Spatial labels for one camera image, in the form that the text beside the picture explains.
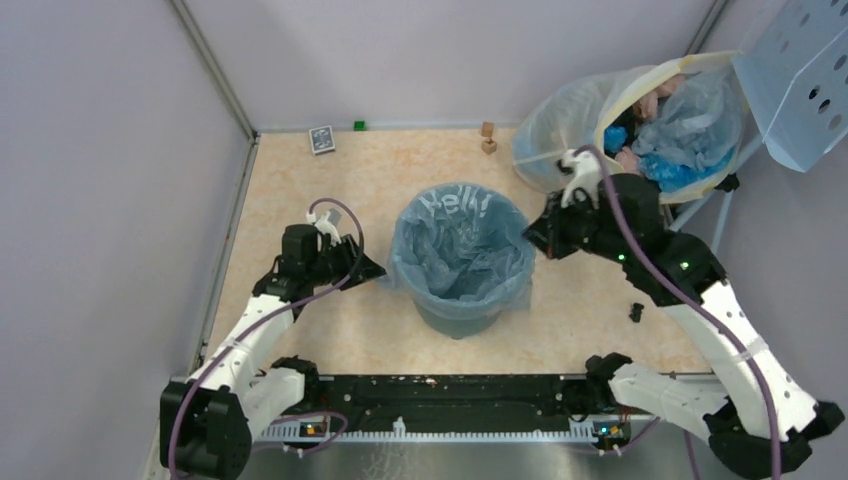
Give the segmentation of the light blue trash bag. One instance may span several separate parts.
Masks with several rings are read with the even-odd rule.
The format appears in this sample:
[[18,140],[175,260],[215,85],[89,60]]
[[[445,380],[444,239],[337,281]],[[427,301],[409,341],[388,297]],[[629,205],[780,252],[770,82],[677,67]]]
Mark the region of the light blue trash bag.
[[525,310],[535,269],[527,226],[524,213],[488,187],[427,188],[395,222],[383,283],[449,321]]

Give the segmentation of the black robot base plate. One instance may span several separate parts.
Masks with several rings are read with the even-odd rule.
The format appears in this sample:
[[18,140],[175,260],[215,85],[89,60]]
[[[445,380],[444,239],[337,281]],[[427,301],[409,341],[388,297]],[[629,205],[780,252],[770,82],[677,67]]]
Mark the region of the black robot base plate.
[[635,413],[581,375],[336,375],[309,383],[286,415],[331,411],[351,433],[564,432],[579,420]]

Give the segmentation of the teal plastic trash bin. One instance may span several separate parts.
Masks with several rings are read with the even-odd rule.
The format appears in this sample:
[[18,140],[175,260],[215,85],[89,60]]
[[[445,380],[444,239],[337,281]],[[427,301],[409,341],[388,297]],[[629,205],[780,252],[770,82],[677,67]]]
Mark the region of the teal plastic trash bin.
[[423,321],[435,331],[453,339],[477,335],[490,328],[505,311],[505,300],[444,299],[411,293],[411,300]]

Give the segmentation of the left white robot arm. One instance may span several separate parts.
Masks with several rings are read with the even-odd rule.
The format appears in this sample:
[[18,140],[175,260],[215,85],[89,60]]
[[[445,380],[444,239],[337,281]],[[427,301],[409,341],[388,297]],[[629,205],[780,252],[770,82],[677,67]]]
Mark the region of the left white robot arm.
[[317,222],[285,228],[281,252],[255,283],[246,307],[217,350],[160,396],[160,463],[174,479],[235,479],[254,443],[285,410],[308,413],[320,386],[295,367],[259,372],[305,306],[386,271],[364,251],[365,236],[341,236]]

